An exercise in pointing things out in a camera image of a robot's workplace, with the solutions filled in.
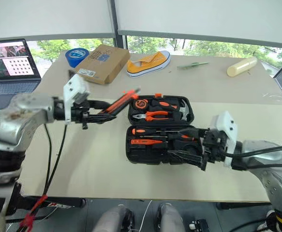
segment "laptop keyboard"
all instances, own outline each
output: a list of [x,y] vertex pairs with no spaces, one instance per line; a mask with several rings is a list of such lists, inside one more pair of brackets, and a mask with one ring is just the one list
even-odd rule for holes
[[16,94],[16,93],[31,93],[34,91],[36,86],[37,86],[36,82],[0,84],[0,95]]

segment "black tool case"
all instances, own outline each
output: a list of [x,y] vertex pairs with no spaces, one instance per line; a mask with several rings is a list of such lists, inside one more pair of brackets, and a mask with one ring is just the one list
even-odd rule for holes
[[[202,146],[200,140],[187,138],[187,139],[172,139],[170,136],[180,136],[176,133],[181,129],[192,127],[190,124],[194,119],[193,110],[187,98],[181,96],[162,96],[160,94],[156,95],[145,95],[139,96],[138,101],[146,101],[147,107],[140,109],[136,107],[136,101],[133,101],[129,105],[128,119],[132,126],[130,126],[126,133],[126,155],[130,162],[132,163],[145,163],[145,164],[160,164],[170,163],[170,164],[182,164],[186,163],[187,160],[180,157],[178,154],[169,153],[168,151],[174,150],[185,150],[196,154],[202,153]],[[157,102],[167,102],[173,107],[184,107],[185,102],[188,107],[187,119],[182,120],[182,112],[169,110],[168,107],[171,106],[161,106]],[[169,118],[161,120],[146,121],[144,118],[137,119],[133,115],[145,114],[146,112],[156,112],[156,111],[167,111],[169,114],[166,115],[156,115],[155,118]],[[156,132],[150,134],[150,136],[161,136],[157,138],[151,137],[141,137],[141,135],[133,134],[136,131],[141,131],[141,129],[156,130],[161,132]],[[140,145],[131,144],[132,140],[135,139],[153,139],[162,141],[159,144],[153,145]]]

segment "tool kit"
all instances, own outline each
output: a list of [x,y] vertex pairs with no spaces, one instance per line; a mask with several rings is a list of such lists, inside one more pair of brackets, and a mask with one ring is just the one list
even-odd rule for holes
[[187,163],[185,153],[202,153],[199,140],[179,133],[193,128],[193,110],[185,97],[139,96],[130,103],[128,119],[126,155],[132,163],[182,164]]

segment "blue tape roll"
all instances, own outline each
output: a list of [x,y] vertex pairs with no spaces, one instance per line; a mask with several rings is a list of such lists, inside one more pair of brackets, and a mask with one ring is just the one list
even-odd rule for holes
[[89,51],[84,48],[74,48],[65,53],[65,57],[72,68],[75,68],[88,55]]

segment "white roller blind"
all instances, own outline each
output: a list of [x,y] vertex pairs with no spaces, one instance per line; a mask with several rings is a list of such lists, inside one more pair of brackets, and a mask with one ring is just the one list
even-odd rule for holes
[[107,0],[0,0],[0,38],[114,33]]
[[116,0],[119,30],[282,43],[282,0]]

